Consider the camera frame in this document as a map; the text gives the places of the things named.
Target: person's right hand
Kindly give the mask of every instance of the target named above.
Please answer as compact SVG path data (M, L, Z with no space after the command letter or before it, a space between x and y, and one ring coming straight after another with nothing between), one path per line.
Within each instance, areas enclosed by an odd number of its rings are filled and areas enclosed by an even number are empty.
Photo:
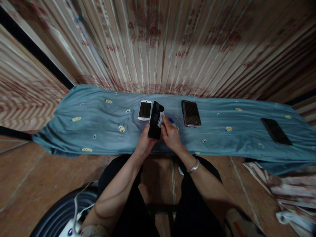
M164 139L167 147L175 152L183 146L179 138L178 129L174 127L165 116L162 116L162 119L165 124L160 125L162 138Z

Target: teal bedsheet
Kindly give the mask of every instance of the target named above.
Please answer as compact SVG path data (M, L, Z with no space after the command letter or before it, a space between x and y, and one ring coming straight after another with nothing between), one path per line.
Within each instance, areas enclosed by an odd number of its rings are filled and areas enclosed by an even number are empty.
M90 85L73 87L59 104L54 118L33 134L33 140L54 155L68 157L132 153L146 125L137 119L141 100L157 101L165 107L165 116L175 121L182 143L192 154L253 158L273 175L316 163L316 132L288 105L245 99L129 94ZM184 126L182 100L197 103L201 127ZM261 118L276 120L293 146L273 142ZM152 152L171 150L159 141Z

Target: tiled floor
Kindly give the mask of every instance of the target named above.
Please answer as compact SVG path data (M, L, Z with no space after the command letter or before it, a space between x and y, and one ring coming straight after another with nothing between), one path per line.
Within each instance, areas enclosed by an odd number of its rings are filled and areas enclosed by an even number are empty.
M0 151L16 145L0 137ZM35 143L0 155L0 229L2 236L29 236L43 214L68 192L100 177L116 156L81 155L76 159L52 156ZM204 157L219 171L224 186L267 236L296 236L281 225L278 204L242 165L243 158ZM139 189L146 204L176 205L183 176L172 156L151 155L144 162ZM167 214L156 214L161 236L170 236Z

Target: curtain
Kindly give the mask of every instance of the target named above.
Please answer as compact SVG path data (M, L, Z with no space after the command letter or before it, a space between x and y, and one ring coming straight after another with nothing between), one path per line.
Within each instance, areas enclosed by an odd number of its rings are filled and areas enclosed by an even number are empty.
M280 103L316 88L312 0L1 0L0 5L74 84Z
M0 25L0 126L41 129L68 89Z
M293 105L293 109L316 130L316 95Z
M120 91L266 100L315 60L313 1L74 2Z
M2 0L0 5L74 84L114 89L70 2Z

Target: sleeve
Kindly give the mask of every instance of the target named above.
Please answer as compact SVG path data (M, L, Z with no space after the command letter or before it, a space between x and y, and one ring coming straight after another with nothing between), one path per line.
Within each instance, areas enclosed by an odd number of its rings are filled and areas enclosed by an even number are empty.
M78 234L89 237L108 237L106 229L102 225L86 226Z
M264 233L244 212L235 208L226 214L224 231L227 237L262 237Z

